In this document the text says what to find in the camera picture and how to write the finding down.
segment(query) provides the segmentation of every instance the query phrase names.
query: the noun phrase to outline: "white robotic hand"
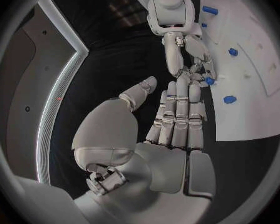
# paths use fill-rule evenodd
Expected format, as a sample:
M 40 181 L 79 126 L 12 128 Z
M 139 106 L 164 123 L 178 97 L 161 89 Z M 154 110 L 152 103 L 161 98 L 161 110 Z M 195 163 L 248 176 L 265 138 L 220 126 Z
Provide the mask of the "white robotic hand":
M 163 91 L 156 119 L 146 142 L 168 148 L 202 149 L 202 120 L 206 120 L 201 88 L 197 81 L 182 74 Z
M 137 121 L 131 114 L 156 88 L 149 77 L 122 92 L 119 98 L 102 102 L 81 123 L 72 149 L 79 167 L 90 172 L 89 188 L 105 194 L 125 183 L 116 166 L 127 163 L 137 142 Z

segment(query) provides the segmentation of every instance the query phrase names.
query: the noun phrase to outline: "metal actuator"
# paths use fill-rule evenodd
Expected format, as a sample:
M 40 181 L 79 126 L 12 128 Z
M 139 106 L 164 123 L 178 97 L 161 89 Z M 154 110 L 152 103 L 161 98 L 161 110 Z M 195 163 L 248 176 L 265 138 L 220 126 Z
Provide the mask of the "metal actuator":
M 168 70 L 177 81 L 171 81 L 167 91 L 163 91 L 155 121 L 141 150 L 137 151 L 138 127 L 131 112 L 155 90 L 155 77 L 132 86 L 118 98 L 104 101 L 87 115 L 73 140 L 75 160 L 81 169 L 90 172 L 89 188 L 97 195 L 104 195 L 125 184 L 127 179 L 116 167 L 128 163 L 133 155 L 141 153 L 145 157 L 144 153 L 152 146 L 159 148 L 160 153 L 165 149 L 172 155 L 179 152 L 171 149 L 183 150 L 188 161 L 175 163 L 175 169 L 182 170 L 187 163 L 189 176 L 183 178 L 173 174 L 178 180 L 168 178 L 170 183 L 164 185 L 163 179 L 154 180 L 157 175 L 153 175 L 152 190 L 178 191 L 183 180 L 187 180 L 186 195 L 212 198 L 215 194 L 214 169 L 210 157 L 202 152 L 203 122 L 207 117 L 201 87 L 209 84 L 207 79 L 214 81 L 216 73 L 202 41 L 200 26 L 194 22 L 194 5 L 191 0 L 138 1 L 148 10 L 147 20 L 152 32 L 163 37 Z M 183 47 L 194 57 L 191 67 L 184 66 L 180 51 Z M 152 172 L 166 170 L 165 166 L 160 166 L 162 163 L 147 160 L 147 165 Z

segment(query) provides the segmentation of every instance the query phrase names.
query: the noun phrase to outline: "dark floor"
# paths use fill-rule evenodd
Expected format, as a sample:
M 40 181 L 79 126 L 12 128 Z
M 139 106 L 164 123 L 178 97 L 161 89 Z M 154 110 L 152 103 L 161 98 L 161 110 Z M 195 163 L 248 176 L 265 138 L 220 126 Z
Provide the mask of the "dark floor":
M 161 38 L 154 36 L 145 24 L 108 30 L 112 25 L 105 17 L 108 14 L 105 0 L 54 1 L 90 49 L 63 99 L 50 152 L 52 185 L 76 198 L 88 190 L 87 174 L 78 168 L 71 150 L 72 139 L 84 117 L 102 101 L 154 75 L 158 79 L 156 91 L 134 113 L 139 124 L 138 141 L 143 141 L 154 120 L 161 91 L 172 77 L 166 68 Z M 199 7 L 199 0 L 194 3 Z M 205 151 L 214 163 L 217 195 L 202 223 L 213 224 L 235 210 L 255 189 L 270 165 L 279 137 L 215 142 L 215 119 L 208 88 L 203 96 L 209 118 L 204 130 Z

